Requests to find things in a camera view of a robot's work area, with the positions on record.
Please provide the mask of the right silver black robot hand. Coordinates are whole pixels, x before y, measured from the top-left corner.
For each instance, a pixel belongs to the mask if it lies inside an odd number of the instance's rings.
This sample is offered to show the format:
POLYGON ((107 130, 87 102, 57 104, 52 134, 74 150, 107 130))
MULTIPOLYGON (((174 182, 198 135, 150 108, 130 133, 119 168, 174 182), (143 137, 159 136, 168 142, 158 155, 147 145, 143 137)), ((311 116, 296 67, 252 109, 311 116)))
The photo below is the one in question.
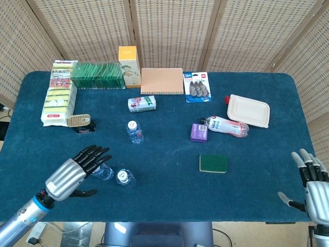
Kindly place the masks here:
POLYGON ((299 169, 305 190, 305 202, 299 203, 279 191, 279 198, 289 207, 308 214, 315 224, 328 225, 328 170, 325 165, 305 149, 291 156, 299 169))

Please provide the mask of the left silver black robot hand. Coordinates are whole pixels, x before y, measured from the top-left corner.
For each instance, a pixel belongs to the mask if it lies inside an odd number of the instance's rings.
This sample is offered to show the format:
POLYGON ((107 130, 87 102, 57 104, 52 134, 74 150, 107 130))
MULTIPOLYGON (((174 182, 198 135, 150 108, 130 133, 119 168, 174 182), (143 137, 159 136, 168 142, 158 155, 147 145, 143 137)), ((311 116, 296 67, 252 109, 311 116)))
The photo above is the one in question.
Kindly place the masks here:
POLYGON ((81 191, 77 188, 101 164, 110 160, 104 155, 109 148, 91 145, 65 161, 45 182, 46 191, 54 201, 64 201, 69 197, 90 197, 97 193, 95 189, 81 191))

